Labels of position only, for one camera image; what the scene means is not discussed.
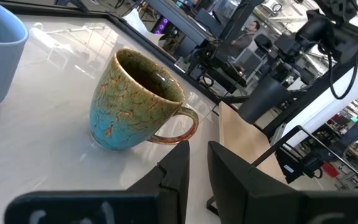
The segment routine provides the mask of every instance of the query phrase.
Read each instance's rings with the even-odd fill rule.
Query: ceramic mug
[[[130,50],[118,50],[96,87],[90,109],[91,133],[106,149],[123,150],[143,141],[177,144],[194,135],[197,114],[182,106],[185,94],[161,65]],[[155,133],[175,115],[189,116],[192,127],[182,136]]]

